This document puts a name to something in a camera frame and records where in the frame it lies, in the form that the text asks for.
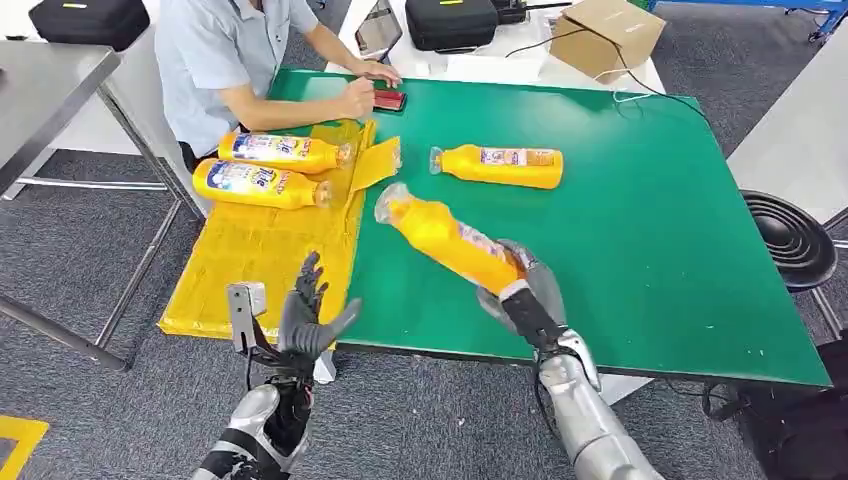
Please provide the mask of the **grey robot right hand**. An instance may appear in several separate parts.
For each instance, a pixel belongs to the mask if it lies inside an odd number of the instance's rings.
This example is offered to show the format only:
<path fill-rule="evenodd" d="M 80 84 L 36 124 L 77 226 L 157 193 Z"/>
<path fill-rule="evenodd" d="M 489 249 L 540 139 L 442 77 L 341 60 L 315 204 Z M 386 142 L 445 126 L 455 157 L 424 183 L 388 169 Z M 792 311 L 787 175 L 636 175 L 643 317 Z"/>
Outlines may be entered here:
<path fill-rule="evenodd" d="M 518 261 L 525 274 L 529 289 L 540 301 L 547 314 L 558 325 L 566 324 L 566 312 L 559 284 L 550 268 L 524 245 L 510 239 L 499 239 L 501 244 Z M 513 334 L 518 334 L 515 321 L 504 311 L 497 295 L 482 287 L 476 289 L 481 308 Z"/>

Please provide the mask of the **person's right hand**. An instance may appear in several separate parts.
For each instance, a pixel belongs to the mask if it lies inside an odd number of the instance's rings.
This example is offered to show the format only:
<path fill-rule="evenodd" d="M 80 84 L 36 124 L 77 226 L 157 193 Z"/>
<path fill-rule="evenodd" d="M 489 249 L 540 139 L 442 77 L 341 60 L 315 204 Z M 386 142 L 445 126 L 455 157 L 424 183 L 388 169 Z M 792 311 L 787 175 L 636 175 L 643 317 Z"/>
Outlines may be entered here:
<path fill-rule="evenodd" d="M 338 97 L 338 117 L 361 119 L 373 112 L 374 105 L 373 82 L 367 78 L 357 78 L 349 82 Z"/>

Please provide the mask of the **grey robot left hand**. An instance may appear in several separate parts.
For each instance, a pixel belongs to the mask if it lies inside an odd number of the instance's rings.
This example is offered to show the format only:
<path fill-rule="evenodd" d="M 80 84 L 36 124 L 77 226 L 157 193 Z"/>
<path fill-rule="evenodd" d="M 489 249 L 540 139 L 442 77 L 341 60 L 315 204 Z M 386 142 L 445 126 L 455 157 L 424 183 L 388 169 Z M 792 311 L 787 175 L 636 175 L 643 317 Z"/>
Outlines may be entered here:
<path fill-rule="evenodd" d="M 363 300 L 355 298 L 329 324 L 319 322 L 324 294 L 329 283 L 322 281 L 320 255 L 310 252 L 292 289 L 284 297 L 277 337 L 278 357 L 274 366 L 280 375 L 301 381 L 314 380 L 320 356 L 359 317 Z"/>

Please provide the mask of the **person's left hand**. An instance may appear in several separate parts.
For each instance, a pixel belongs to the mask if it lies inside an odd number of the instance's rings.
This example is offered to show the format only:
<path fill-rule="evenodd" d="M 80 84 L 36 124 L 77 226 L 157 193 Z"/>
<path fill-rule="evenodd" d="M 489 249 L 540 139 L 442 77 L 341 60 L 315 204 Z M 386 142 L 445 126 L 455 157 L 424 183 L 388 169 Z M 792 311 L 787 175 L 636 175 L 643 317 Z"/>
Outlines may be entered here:
<path fill-rule="evenodd" d="M 377 61 L 354 59 L 347 69 L 358 77 L 383 81 L 389 88 L 397 88 L 403 83 L 402 77 L 393 67 Z"/>

